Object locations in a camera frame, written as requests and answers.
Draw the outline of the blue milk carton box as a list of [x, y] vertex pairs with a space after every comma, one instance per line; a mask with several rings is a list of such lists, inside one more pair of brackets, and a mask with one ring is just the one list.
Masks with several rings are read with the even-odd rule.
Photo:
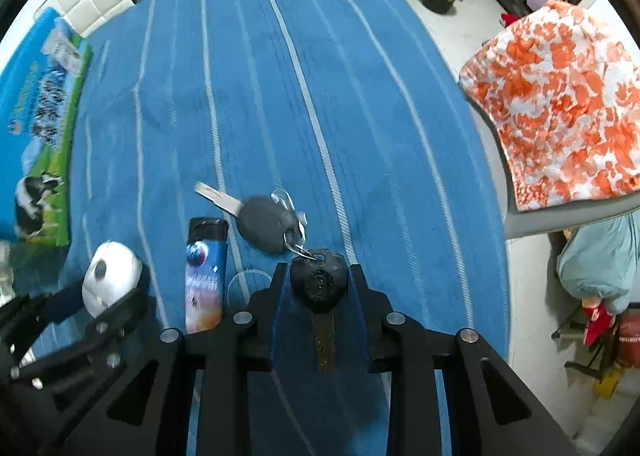
[[70, 241], [70, 153], [92, 47], [45, 8], [1, 73], [1, 237]]

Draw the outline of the red cloth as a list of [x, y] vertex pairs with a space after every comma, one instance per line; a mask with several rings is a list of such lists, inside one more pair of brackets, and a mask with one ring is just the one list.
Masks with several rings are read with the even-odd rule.
[[517, 16], [511, 13], [502, 13], [500, 15], [500, 23], [504, 28], [511, 26], [520, 19], [521, 16]]

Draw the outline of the light blue cloth bundle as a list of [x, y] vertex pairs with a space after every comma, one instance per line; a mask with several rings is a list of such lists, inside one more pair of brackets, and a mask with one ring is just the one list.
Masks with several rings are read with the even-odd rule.
[[578, 228], [555, 269], [572, 297], [598, 298], [608, 314], [622, 314], [639, 281], [639, 211]]

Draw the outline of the blue striped table cloth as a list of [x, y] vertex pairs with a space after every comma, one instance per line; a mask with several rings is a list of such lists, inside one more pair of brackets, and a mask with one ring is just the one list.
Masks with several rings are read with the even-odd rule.
[[312, 248], [359, 264], [425, 327], [510, 341], [503, 225], [471, 109], [405, 0], [143, 0], [89, 37], [70, 160], [70, 249], [35, 286], [77, 282], [96, 247], [148, 265], [184, 324], [186, 233], [280, 188]]

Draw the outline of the black key set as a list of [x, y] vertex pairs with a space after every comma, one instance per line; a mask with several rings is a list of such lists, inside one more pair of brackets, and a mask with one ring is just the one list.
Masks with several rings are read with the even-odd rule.
[[194, 192], [233, 216], [241, 237], [264, 254], [294, 254], [292, 291], [311, 312], [318, 367], [325, 374], [332, 372], [336, 362], [334, 309], [348, 289], [344, 257], [327, 249], [306, 248], [306, 219], [284, 190], [242, 202], [203, 182], [194, 185]]

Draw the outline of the blue space print lighter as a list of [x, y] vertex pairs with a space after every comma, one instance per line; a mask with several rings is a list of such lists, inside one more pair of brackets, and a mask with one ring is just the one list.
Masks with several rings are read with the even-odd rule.
[[189, 335], [215, 328], [224, 317], [228, 231], [224, 219], [200, 216], [190, 220], [184, 271]]

